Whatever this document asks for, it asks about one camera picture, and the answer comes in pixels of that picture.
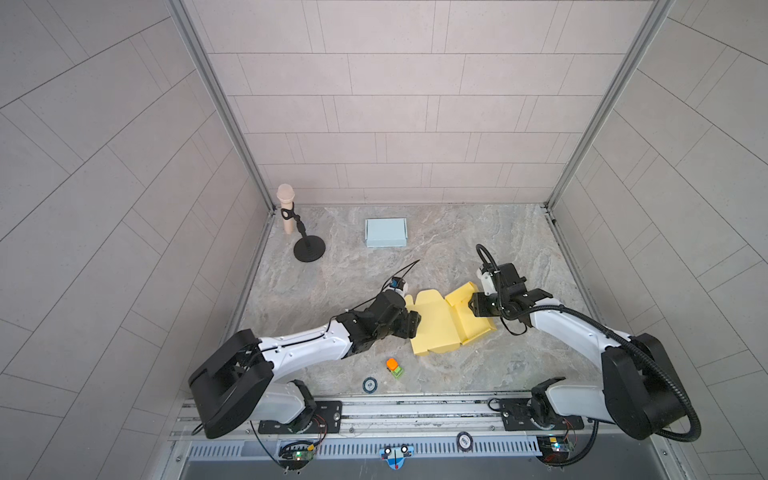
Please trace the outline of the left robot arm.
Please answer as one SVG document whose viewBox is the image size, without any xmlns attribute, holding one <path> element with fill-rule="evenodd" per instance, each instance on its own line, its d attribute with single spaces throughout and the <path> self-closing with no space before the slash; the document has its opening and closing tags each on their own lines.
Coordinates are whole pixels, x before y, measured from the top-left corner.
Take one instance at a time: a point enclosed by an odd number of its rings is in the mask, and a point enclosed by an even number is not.
<svg viewBox="0 0 768 480">
<path fill-rule="evenodd" d="M 420 323 L 405 297 L 386 289 L 364 310 L 345 311 L 297 334 L 258 338 L 241 330 L 189 377 L 198 429 L 217 439 L 254 420 L 302 431 L 313 422 L 317 404 L 306 384 L 291 377 L 295 372 L 363 353 L 388 336 L 413 339 Z"/>
</svg>

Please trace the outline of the light blue paper box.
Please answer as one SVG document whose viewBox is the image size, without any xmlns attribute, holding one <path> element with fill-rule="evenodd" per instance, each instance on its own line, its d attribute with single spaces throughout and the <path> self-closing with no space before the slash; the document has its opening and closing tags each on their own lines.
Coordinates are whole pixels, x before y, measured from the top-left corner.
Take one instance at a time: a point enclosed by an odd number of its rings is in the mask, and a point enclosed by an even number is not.
<svg viewBox="0 0 768 480">
<path fill-rule="evenodd" d="M 365 244 L 368 248 L 405 247 L 408 240 L 405 218 L 365 220 Z"/>
</svg>

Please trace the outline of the yellow paper box stack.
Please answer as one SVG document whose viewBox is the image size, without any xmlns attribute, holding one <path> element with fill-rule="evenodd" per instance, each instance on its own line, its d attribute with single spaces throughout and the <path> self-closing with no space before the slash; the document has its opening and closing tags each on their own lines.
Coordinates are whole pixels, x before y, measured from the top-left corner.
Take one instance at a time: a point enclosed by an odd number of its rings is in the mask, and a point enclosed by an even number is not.
<svg viewBox="0 0 768 480">
<path fill-rule="evenodd" d="M 473 294 L 478 292 L 473 282 L 467 282 L 446 297 L 434 289 L 419 292 L 416 299 L 406 295 L 407 309 L 421 316 L 416 336 L 410 340 L 413 353 L 448 353 L 496 331 L 490 318 L 476 317 L 469 307 Z"/>
</svg>

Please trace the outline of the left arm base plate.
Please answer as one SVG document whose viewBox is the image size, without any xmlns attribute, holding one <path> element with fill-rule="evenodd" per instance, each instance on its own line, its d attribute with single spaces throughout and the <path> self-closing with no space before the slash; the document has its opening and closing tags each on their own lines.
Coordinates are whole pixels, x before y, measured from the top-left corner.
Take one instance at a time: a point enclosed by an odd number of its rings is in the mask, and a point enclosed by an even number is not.
<svg viewBox="0 0 768 480">
<path fill-rule="evenodd" d="M 312 414 L 301 413 L 298 420 L 289 424 L 276 421 L 260 421 L 260 435 L 318 435 L 336 434 L 340 431 L 343 403 L 318 401 Z"/>
</svg>

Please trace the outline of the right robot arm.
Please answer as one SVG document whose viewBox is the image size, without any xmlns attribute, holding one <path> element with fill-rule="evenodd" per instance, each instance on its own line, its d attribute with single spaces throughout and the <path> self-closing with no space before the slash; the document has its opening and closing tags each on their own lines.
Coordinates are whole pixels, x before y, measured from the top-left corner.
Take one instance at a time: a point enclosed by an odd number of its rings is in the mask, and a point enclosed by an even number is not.
<svg viewBox="0 0 768 480">
<path fill-rule="evenodd" d="M 484 261 L 477 276 L 482 289 L 469 302 L 474 315 L 518 321 L 549 334 L 602 375 L 594 384 L 555 377 L 533 387 L 528 411 L 535 424 L 549 427 L 559 417 L 579 416 L 612 423 L 638 440 L 659 435 L 693 442 L 700 437 L 692 401 L 656 337 L 616 331 L 542 289 L 528 289 L 511 263 Z"/>
</svg>

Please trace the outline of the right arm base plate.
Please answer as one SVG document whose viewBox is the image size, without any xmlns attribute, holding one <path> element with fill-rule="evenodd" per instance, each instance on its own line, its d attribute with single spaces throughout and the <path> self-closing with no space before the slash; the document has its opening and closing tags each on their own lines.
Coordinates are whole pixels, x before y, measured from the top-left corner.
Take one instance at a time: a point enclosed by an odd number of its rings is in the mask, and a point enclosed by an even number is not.
<svg viewBox="0 0 768 480">
<path fill-rule="evenodd" d="M 579 431 L 585 428 L 584 420 L 579 416 L 562 417 L 557 414 L 546 414 L 543 420 L 535 418 L 534 411 L 528 398 L 492 398 L 488 407 L 499 414 L 503 428 L 513 431 Z"/>
</svg>

